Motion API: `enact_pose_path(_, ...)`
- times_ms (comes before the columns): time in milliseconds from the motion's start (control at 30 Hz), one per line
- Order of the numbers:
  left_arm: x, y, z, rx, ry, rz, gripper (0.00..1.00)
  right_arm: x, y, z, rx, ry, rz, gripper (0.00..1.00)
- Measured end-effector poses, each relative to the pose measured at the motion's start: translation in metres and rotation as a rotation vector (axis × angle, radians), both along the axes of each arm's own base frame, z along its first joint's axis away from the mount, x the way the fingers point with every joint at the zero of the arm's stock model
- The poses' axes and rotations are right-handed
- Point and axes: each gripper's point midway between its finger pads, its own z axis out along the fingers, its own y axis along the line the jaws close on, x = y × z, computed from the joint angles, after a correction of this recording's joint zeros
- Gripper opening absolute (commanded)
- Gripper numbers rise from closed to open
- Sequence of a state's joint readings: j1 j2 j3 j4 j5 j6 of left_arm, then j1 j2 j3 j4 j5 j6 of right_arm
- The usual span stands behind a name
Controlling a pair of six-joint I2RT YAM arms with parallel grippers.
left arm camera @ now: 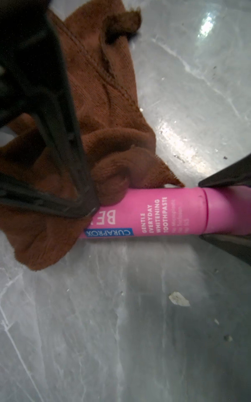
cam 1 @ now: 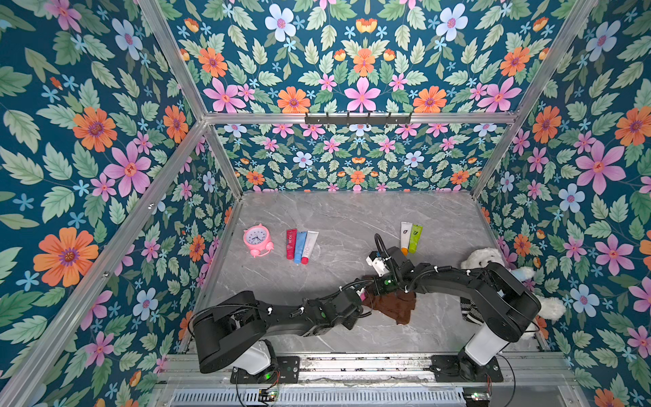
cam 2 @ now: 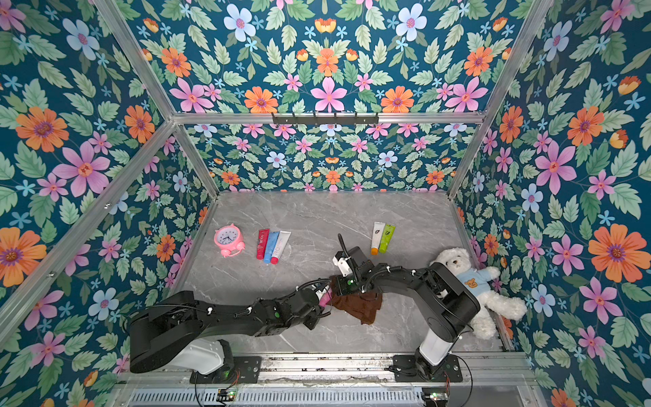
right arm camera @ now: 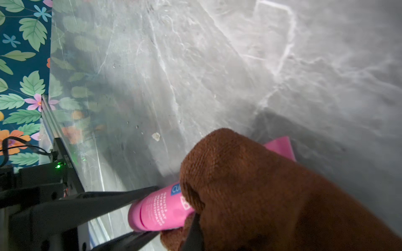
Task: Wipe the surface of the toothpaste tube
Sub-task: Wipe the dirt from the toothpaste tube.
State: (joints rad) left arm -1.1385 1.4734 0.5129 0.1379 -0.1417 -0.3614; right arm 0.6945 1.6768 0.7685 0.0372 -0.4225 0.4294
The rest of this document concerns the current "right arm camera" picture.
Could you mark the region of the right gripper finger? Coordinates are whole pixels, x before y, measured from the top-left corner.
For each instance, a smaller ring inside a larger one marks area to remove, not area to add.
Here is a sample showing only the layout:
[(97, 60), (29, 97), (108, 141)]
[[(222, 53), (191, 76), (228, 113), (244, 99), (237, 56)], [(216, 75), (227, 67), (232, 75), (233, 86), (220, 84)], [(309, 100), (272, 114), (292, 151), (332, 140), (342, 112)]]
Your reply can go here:
[(204, 251), (204, 238), (200, 226), (200, 215), (194, 214), (192, 225), (181, 251)]

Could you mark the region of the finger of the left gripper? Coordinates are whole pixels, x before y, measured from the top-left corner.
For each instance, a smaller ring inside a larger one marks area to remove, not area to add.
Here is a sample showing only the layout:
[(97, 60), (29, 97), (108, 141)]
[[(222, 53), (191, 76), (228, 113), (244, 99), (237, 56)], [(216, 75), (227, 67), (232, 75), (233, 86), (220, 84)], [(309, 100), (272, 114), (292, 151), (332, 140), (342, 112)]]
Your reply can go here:
[(158, 234), (159, 232), (129, 232), (113, 239), (107, 233), (96, 234), (96, 237), (103, 237), (107, 241), (94, 246), (91, 251), (140, 251)]
[(157, 186), (151, 186), (132, 191), (93, 191), (44, 202), (11, 216), (9, 229), (13, 234), (61, 233), (157, 190)]

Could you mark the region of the pink toothpaste tube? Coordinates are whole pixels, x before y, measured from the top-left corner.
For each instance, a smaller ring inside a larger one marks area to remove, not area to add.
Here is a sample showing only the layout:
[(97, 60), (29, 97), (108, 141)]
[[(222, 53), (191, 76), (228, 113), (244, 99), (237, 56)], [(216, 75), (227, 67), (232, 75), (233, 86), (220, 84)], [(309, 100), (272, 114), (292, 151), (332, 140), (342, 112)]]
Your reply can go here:
[(260, 226), (273, 207), (269, 189), (297, 164), (289, 137), (260, 144), (231, 130), (214, 131), (185, 157), (180, 181), (131, 205), (128, 223), (136, 232), (182, 228), (201, 215), (205, 227)]

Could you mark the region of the brown cloth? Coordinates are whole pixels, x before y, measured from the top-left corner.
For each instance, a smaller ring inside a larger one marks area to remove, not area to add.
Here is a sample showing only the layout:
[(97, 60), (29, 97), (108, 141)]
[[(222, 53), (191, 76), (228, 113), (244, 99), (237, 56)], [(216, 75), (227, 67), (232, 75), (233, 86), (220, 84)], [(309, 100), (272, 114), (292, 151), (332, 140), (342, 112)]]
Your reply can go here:
[(335, 184), (230, 129), (181, 165), (207, 251), (399, 251), (402, 240)]

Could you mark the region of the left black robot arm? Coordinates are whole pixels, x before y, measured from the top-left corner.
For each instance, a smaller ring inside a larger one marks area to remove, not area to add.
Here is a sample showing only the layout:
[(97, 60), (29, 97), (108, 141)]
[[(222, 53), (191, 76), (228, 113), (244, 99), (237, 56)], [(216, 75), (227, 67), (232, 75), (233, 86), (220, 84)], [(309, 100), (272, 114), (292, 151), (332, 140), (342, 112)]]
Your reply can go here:
[(98, 217), (156, 191), (83, 190), (75, 170), (60, 163), (1, 169), (1, 250), (3, 251), (137, 251), (155, 233), (128, 233), (99, 238), (92, 224)]

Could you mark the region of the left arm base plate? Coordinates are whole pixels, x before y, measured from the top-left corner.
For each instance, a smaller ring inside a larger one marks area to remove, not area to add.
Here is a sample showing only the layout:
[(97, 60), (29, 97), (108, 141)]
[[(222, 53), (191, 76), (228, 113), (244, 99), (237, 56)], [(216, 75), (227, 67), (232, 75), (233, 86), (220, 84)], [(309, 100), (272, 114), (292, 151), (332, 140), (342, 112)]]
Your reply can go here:
[(73, 160), (61, 138), (53, 140), (52, 161), (57, 163), (55, 169), (62, 172), (62, 181), (66, 186), (67, 196), (85, 192)]

